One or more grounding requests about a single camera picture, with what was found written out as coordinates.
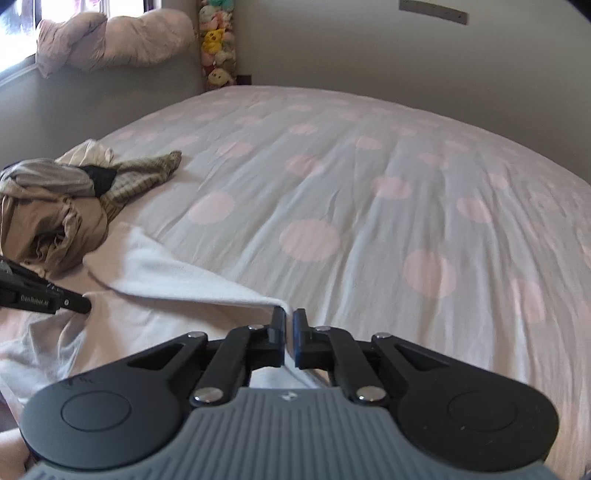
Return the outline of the tan brown garment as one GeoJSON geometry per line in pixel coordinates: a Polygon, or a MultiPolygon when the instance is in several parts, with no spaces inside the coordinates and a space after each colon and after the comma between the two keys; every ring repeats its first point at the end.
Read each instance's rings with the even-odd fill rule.
{"type": "Polygon", "coordinates": [[[106,213],[94,197],[1,183],[1,254],[16,263],[61,275],[97,249],[107,230],[106,213]]]}

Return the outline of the grey ribbed knit garment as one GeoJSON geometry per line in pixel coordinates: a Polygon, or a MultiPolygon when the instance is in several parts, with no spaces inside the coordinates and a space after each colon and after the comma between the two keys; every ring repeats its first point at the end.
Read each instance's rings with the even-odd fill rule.
{"type": "Polygon", "coordinates": [[[30,159],[12,164],[1,171],[1,180],[12,180],[20,187],[40,187],[56,194],[94,197],[90,176],[77,167],[51,159],[30,159]]]}

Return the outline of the black garment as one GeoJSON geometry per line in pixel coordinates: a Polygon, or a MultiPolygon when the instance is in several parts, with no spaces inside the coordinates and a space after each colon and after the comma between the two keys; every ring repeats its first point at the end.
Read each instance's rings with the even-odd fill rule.
{"type": "Polygon", "coordinates": [[[92,181],[95,197],[101,197],[108,192],[117,176],[117,171],[112,168],[83,165],[80,169],[84,171],[92,181]]]}

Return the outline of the cream white garment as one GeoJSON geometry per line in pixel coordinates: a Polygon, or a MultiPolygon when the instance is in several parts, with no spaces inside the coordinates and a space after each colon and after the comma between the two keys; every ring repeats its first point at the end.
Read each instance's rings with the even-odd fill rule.
{"type": "Polygon", "coordinates": [[[111,148],[94,139],[88,139],[58,157],[55,162],[62,165],[82,167],[98,166],[108,168],[114,159],[111,148]]]}

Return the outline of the olive striped garment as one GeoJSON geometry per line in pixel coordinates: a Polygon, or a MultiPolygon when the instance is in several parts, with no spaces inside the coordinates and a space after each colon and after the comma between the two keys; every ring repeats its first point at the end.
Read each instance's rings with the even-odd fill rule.
{"type": "Polygon", "coordinates": [[[113,164],[116,171],[110,189],[99,197],[107,221],[111,222],[133,199],[167,182],[181,163],[180,151],[124,160],[113,164]]]}

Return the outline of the grey pink-dotted bed cover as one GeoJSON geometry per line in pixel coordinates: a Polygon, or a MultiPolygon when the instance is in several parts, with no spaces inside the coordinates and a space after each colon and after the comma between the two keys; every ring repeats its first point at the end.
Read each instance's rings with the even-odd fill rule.
{"type": "Polygon", "coordinates": [[[548,461],[590,469],[590,188],[519,144],[407,106],[231,87],[103,140],[119,159],[183,154],[127,206],[179,260],[544,392],[548,461]]]}

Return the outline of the pink bundled duvet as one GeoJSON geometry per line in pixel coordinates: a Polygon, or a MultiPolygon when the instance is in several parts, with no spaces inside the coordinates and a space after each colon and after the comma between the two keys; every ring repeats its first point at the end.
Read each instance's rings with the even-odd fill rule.
{"type": "Polygon", "coordinates": [[[84,12],[38,27],[36,64],[44,78],[68,66],[83,72],[111,67],[152,67],[183,54],[195,40],[183,12],[158,9],[139,17],[109,18],[84,12]]]}

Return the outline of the plush toy stack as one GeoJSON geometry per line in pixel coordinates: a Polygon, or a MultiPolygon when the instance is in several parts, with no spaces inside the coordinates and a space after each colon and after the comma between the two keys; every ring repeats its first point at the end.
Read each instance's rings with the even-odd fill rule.
{"type": "Polygon", "coordinates": [[[210,91],[235,85],[235,2],[202,0],[197,2],[197,7],[197,38],[205,89],[210,91]]]}

